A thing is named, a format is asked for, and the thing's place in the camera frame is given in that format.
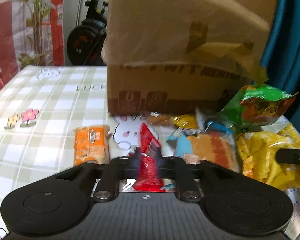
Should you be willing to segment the red snack packet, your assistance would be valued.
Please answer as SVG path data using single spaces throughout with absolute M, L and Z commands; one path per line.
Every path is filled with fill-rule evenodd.
M 139 158 L 139 170 L 133 189 L 140 192 L 164 192 L 164 181 L 158 177 L 157 166 L 162 157 L 161 144 L 144 122 L 139 132 L 140 147 L 135 153 Z

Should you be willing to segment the green snack bag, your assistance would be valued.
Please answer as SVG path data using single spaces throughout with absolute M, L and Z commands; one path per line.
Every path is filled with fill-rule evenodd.
M 237 130 L 268 126 L 289 109 L 296 95 L 291 95 L 267 84 L 248 85 L 220 111 Z

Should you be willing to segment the small yellow candy packet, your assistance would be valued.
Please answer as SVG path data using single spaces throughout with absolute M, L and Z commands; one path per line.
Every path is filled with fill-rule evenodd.
M 186 129 L 198 129 L 195 115 L 184 114 L 171 116 L 174 126 Z

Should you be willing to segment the orange cracker pack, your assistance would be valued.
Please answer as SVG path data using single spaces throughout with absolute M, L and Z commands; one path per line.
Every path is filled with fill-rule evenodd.
M 82 126 L 73 131 L 75 133 L 75 165 L 86 162 L 101 165 L 109 163 L 108 138 L 110 127 L 108 125 Z

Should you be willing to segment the blue bread cake packet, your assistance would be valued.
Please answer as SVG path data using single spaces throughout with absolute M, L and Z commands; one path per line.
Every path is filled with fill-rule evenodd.
M 187 164 L 198 165 L 202 160 L 207 160 L 239 172 L 236 143 L 231 133 L 179 128 L 166 141 L 174 148 L 174 156 L 182 158 Z

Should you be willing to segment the small brown snack packet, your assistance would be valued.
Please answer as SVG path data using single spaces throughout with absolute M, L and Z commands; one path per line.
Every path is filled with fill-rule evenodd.
M 148 123 L 153 126 L 172 126 L 171 117 L 168 114 L 151 112 L 148 117 Z

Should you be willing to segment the teal curtain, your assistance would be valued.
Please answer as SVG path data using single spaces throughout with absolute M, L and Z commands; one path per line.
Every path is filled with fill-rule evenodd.
M 296 96 L 285 117 L 300 132 L 300 0 L 278 0 L 262 64 L 267 83 Z

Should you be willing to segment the printed garden backdrop curtain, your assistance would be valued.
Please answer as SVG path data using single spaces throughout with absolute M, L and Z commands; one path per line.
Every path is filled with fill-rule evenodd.
M 63 64 L 63 0 L 0 0 L 0 90 L 28 65 Z

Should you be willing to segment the black exercise bike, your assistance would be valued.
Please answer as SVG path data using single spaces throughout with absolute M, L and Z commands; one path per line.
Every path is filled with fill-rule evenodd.
M 102 47 L 106 39 L 107 20 L 104 15 L 108 2 L 99 0 L 78 0 L 76 26 L 70 32 L 66 52 L 74 66 L 104 66 L 101 58 Z

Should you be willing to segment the yellow chip bag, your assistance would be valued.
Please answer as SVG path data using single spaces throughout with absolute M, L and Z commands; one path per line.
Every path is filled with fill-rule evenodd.
M 300 150 L 300 135 L 292 124 L 278 133 L 269 131 L 242 133 L 236 136 L 243 175 L 282 191 L 300 189 L 300 165 L 278 164 L 280 148 Z

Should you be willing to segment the black cookie clear wrapper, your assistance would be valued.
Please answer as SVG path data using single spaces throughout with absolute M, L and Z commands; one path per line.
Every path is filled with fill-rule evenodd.
M 196 122 L 202 132 L 218 132 L 226 135 L 234 135 L 232 124 L 217 113 L 207 112 L 196 108 Z

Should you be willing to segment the cardboard box with plastic liner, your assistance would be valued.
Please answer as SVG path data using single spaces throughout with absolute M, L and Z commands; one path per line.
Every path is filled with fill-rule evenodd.
M 108 0 L 102 59 L 108 110 L 191 113 L 218 110 L 251 82 L 269 25 L 235 0 Z

